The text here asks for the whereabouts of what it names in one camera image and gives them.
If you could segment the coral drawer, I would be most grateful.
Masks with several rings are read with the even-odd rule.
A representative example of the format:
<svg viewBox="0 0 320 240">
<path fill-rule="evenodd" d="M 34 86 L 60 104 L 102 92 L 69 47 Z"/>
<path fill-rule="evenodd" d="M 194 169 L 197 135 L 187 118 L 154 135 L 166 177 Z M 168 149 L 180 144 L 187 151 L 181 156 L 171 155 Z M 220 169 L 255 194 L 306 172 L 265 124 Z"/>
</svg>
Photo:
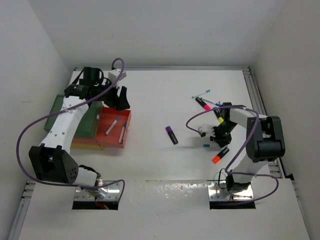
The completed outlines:
<svg viewBox="0 0 320 240">
<path fill-rule="evenodd" d="M 119 121 L 116 123 L 114 128 L 108 135 L 105 135 L 105 132 L 116 119 L 117 116 L 120 116 Z M 103 107 L 101 114 L 99 115 L 98 125 L 95 130 L 95 135 L 93 137 L 74 137 L 72 143 L 84 143 L 84 144 L 99 144 L 101 146 L 110 147 L 110 148 L 121 148 L 125 147 L 126 138 L 128 135 L 129 125 L 131 121 L 131 111 L 122 110 L 117 111 L 113 108 Z M 123 136 L 122 143 L 119 144 L 119 137 L 121 134 L 121 129 L 123 123 L 126 122 L 126 128 Z"/>
</svg>

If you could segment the lavender fineliner pen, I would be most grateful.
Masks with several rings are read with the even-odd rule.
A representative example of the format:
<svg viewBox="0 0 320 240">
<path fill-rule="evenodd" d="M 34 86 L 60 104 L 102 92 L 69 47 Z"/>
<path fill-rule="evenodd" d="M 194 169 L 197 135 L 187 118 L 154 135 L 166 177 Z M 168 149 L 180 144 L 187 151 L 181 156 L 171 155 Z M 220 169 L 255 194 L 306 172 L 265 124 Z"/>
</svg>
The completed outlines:
<svg viewBox="0 0 320 240">
<path fill-rule="evenodd" d="M 109 135 L 110 134 L 110 132 L 111 132 L 111 130 L 114 128 L 114 126 L 117 124 L 117 122 L 119 121 L 119 119 L 120 119 L 120 116 L 117 116 L 116 118 L 115 118 L 115 120 L 113 121 L 113 123 L 110 125 L 110 127 L 106 130 L 106 132 L 105 132 L 105 136 L 107 136 L 107 135 Z"/>
</svg>

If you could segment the light blue fineliner pen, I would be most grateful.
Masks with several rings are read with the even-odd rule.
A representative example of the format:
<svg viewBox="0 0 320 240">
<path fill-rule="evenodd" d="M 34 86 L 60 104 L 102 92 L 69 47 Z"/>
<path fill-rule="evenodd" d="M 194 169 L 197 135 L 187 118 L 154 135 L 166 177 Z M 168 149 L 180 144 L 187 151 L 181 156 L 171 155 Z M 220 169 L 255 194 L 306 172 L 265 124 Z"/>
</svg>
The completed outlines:
<svg viewBox="0 0 320 240">
<path fill-rule="evenodd" d="M 125 121 L 122 125 L 122 128 L 121 128 L 121 132 L 120 132 L 120 136 L 119 136 L 119 140 L 118 140 L 119 144 L 121 144 L 123 142 L 123 138 L 124 138 L 124 134 L 125 134 L 125 130 L 126 130 L 126 125 L 127 125 L 127 122 Z"/>
</svg>

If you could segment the pink highlighter marker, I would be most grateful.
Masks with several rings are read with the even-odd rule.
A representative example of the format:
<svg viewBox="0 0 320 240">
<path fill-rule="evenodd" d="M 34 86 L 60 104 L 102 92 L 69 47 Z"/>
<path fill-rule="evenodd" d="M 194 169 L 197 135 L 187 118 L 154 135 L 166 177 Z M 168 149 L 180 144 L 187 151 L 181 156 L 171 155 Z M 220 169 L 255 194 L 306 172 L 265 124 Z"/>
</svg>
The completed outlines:
<svg viewBox="0 0 320 240">
<path fill-rule="evenodd" d="M 211 107 L 206 104 L 201 98 L 196 97 L 195 101 L 206 111 L 209 111 L 211 109 Z"/>
</svg>

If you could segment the teal fineliner pen top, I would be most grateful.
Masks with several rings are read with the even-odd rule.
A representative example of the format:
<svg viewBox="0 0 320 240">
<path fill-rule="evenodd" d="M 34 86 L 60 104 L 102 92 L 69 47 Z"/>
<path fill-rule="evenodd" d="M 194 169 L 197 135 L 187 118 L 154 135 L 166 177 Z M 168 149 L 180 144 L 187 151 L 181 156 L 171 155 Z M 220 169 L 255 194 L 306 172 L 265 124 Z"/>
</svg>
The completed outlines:
<svg viewBox="0 0 320 240">
<path fill-rule="evenodd" d="M 198 97 L 200 97 L 200 96 L 202 96 L 202 95 L 205 95 L 205 94 L 209 93 L 210 91 L 211 91 L 210 89 L 207 89 L 207 90 L 205 90 L 204 92 L 201 92 L 201 93 L 199 93 L 199 94 L 193 95 L 191 98 L 192 98 L 192 99 L 198 98 Z"/>
</svg>

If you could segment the purple highlighter marker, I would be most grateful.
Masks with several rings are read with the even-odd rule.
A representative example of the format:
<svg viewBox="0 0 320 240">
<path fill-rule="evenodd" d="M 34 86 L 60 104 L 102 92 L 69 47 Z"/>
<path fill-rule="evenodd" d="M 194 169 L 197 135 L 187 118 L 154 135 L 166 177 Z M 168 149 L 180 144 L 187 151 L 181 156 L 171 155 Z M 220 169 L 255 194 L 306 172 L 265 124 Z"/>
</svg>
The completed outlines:
<svg viewBox="0 0 320 240">
<path fill-rule="evenodd" d="M 172 128 L 171 128 L 170 126 L 167 126 L 167 127 L 165 128 L 165 130 L 166 130 L 166 132 L 167 132 L 170 140 L 172 141 L 172 143 L 173 143 L 174 145 L 177 145 L 179 142 L 178 142 L 177 137 L 176 137 L 176 135 L 174 134 Z"/>
</svg>

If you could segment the yellow bottom drawer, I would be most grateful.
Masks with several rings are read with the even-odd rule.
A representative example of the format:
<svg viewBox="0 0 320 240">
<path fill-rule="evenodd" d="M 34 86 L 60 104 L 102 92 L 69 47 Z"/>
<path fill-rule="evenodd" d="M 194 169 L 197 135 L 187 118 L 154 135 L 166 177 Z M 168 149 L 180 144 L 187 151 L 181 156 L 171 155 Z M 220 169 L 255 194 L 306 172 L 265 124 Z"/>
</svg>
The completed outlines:
<svg viewBox="0 0 320 240">
<path fill-rule="evenodd" d="M 82 150 L 94 150 L 94 151 L 102 151 L 105 149 L 104 146 L 93 143 L 77 143 L 73 142 L 71 144 L 71 148 L 73 149 L 82 149 Z"/>
</svg>

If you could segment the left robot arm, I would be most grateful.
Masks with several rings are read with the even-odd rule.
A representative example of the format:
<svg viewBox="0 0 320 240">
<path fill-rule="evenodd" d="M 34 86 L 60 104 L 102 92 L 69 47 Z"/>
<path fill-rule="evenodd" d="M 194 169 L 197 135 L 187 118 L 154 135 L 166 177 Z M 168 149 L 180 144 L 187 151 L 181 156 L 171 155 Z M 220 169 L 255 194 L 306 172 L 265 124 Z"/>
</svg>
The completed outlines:
<svg viewBox="0 0 320 240">
<path fill-rule="evenodd" d="M 62 105 L 51 129 L 28 153 L 38 181 L 93 189 L 98 186 L 100 174 L 91 167 L 77 164 L 70 155 L 71 145 L 93 102 L 104 102 L 117 111 L 130 108 L 126 87 L 118 88 L 118 82 L 125 77 L 123 69 L 113 67 L 105 77 L 99 68 L 84 67 L 64 90 Z"/>
</svg>

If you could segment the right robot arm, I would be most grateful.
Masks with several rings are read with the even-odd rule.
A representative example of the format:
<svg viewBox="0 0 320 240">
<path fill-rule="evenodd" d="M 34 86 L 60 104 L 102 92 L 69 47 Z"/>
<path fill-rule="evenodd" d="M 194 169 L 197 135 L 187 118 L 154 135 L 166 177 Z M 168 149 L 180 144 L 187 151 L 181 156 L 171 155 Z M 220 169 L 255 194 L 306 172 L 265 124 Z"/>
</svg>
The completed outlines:
<svg viewBox="0 0 320 240">
<path fill-rule="evenodd" d="M 223 122 L 212 128 L 213 136 L 210 140 L 221 148 L 231 143 L 231 132 L 236 126 L 246 129 L 245 142 L 239 150 L 245 150 L 245 156 L 235 168 L 230 169 L 234 158 L 225 168 L 226 190 L 246 190 L 262 167 L 285 154 L 281 119 L 278 116 L 260 115 L 243 105 L 233 105 L 230 102 L 223 103 L 219 112 Z"/>
</svg>

